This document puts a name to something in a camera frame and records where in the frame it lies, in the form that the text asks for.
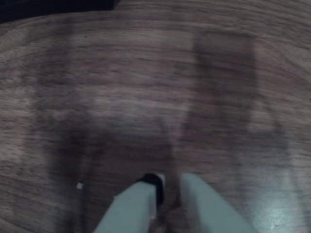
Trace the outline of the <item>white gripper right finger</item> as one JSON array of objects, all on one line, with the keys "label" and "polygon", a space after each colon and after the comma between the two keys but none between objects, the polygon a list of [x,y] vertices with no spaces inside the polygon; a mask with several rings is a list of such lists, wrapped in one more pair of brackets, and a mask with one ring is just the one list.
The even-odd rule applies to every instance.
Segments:
[{"label": "white gripper right finger", "polygon": [[183,173],[180,194],[195,233],[254,233],[255,229],[207,182]]}]

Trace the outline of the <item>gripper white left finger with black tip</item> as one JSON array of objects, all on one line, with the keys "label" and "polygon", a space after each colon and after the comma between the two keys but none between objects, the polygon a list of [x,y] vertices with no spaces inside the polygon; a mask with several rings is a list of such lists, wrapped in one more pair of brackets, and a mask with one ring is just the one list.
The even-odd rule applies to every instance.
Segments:
[{"label": "gripper white left finger with black tip", "polygon": [[117,194],[95,233],[147,233],[164,202],[165,175],[146,173]]}]

